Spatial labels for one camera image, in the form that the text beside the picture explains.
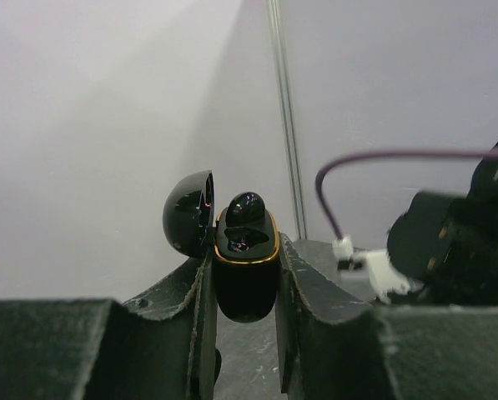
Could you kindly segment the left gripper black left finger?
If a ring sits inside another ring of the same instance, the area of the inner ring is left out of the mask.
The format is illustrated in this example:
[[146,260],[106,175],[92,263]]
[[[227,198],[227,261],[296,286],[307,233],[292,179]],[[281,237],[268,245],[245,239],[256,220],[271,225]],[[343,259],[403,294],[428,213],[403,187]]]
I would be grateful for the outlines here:
[[210,399],[217,306],[210,258],[127,302],[0,300],[0,399]]

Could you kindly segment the black glossy charging case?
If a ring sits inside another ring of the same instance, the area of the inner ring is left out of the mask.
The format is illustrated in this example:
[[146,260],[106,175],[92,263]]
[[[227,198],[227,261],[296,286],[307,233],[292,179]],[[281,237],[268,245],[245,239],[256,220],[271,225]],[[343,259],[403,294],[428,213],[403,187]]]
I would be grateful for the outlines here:
[[163,206],[163,232],[178,253],[210,257],[215,296],[223,314],[237,323],[265,318],[279,286],[279,231],[267,209],[264,218],[228,226],[227,206],[214,211],[214,177],[201,171],[181,179]]

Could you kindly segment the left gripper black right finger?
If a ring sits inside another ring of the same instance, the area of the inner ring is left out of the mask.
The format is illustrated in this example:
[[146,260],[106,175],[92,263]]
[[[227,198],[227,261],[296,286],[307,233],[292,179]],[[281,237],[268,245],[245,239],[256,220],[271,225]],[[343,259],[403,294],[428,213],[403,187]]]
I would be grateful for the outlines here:
[[275,321],[291,399],[498,399],[498,307],[360,301],[280,239]]

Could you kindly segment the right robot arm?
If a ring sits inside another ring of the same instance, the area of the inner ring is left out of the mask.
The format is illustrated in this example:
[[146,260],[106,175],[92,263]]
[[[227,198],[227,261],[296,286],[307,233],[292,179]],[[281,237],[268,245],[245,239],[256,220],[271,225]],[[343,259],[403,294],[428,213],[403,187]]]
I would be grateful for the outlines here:
[[419,283],[393,304],[498,306],[498,160],[477,165],[464,197],[418,192],[388,232],[392,266]]

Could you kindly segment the black earbud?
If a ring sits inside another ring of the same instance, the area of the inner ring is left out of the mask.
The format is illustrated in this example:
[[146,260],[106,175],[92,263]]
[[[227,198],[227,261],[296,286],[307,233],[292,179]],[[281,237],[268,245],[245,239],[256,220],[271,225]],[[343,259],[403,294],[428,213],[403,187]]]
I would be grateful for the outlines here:
[[256,192],[242,192],[229,204],[225,221],[228,226],[254,223],[264,218],[266,207],[263,198]]

